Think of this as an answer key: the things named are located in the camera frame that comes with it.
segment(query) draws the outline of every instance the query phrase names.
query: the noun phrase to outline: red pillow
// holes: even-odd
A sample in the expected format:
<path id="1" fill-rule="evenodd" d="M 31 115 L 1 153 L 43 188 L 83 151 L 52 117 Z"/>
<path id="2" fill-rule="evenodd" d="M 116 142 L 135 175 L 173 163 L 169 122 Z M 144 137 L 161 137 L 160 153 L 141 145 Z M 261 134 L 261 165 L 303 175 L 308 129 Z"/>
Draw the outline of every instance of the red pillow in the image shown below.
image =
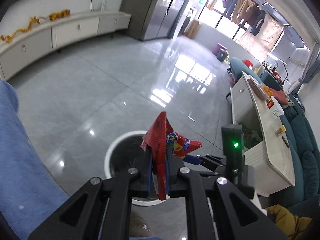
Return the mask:
<path id="1" fill-rule="evenodd" d="M 273 96 L 275 97 L 275 99 L 277 99 L 277 101 L 282 104 L 282 105 L 288 105 L 288 101 L 287 98 L 285 97 L 284 91 L 280 90 L 274 90 L 272 88 L 270 88 L 270 91 L 273 92 Z"/>

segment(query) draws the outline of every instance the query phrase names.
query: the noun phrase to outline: orange garland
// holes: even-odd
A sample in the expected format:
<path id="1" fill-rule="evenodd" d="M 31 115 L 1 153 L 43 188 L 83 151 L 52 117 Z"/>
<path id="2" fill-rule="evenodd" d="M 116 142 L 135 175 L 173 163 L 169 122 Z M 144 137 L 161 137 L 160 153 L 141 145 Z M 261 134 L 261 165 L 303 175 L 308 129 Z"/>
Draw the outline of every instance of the orange garland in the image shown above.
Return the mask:
<path id="1" fill-rule="evenodd" d="M 1 35 L 0 39 L 2 41 L 5 41 L 6 43 L 10 43 L 17 33 L 19 33 L 19 32 L 21 32 L 21 33 L 29 32 L 29 31 L 32 30 L 32 26 L 34 24 L 40 24 L 40 19 L 43 19 L 43 20 L 48 20 L 49 19 L 50 21 L 56 21 L 56 20 L 58 20 L 60 18 L 68 17 L 68 16 L 70 16 L 70 14 L 71 14 L 70 10 L 66 9 L 66 10 L 63 10 L 63 11 L 58 12 L 58 13 L 52 13 L 48 17 L 39 17 L 39 18 L 37 18 L 36 16 L 30 17 L 29 25 L 28 25 L 27 28 L 18 29 L 11 36 L 10 35 Z"/>

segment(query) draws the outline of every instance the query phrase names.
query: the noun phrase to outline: metal screw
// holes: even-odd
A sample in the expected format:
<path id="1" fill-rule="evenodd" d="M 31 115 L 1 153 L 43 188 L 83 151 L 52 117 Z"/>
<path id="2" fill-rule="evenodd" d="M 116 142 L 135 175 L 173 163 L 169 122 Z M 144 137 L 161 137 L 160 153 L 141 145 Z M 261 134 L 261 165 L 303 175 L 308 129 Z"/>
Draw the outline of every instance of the metal screw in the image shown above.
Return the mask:
<path id="1" fill-rule="evenodd" d="M 128 172 L 129 172 L 131 175 L 133 175 L 133 174 L 137 174 L 137 173 L 138 173 L 138 169 L 137 169 L 137 168 L 132 167 L 132 168 L 128 169 Z"/>
<path id="2" fill-rule="evenodd" d="M 225 185 L 225 184 L 227 184 L 228 180 L 227 180 L 226 178 L 224 178 L 224 177 L 219 177 L 219 178 L 217 179 L 217 182 L 218 182 L 220 185 Z"/>
<path id="3" fill-rule="evenodd" d="M 187 174 L 187 173 L 190 172 L 190 169 L 187 168 L 187 167 L 181 167 L 181 168 L 180 168 L 180 172 L 183 173 L 183 174 Z"/>
<path id="4" fill-rule="evenodd" d="M 100 183 L 100 179 L 98 178 L 98 177 L 93 177 L 92 179 L 90 179 L 90 183 L 92 184 L 92 185 L 97 185 L 97 184 L 99 184 Z"/>

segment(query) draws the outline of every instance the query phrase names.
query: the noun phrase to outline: crumpled snack wrapper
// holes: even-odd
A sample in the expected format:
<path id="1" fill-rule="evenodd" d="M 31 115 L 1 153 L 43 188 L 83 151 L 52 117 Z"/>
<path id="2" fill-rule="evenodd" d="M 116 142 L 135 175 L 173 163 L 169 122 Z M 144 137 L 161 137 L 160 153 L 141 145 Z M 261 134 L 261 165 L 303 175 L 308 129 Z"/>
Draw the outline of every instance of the crumpled snack wrapper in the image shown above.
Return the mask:
<path id="1" fill-rule="evenodd" d="M 148 132 L 142 138 L 141 148 L 152 150 L 152 177 L 158 199 L 166 200 L 166 145 L 171 144 L 173 155 L 184 158 L 188 153 L 200 148 L 200 141 L 191 141 L 176 133 L 169 124 L 166 112 L 161 112 Z"/>

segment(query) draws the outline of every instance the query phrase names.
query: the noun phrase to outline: small bottle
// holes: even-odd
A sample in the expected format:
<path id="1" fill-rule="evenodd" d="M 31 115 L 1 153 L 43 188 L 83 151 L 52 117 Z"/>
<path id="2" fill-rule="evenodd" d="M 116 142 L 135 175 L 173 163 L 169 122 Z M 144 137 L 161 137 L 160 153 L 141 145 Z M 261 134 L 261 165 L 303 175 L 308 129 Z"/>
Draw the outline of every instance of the small bottle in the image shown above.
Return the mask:
<path id="1" fill-rule="evenodd" d="M 284 125 L 281 125 L 280 128 L 276 131 L 276 136 L 281 135 L 285 131 L 286 131 L 286 129 L 285 129 Z"/>

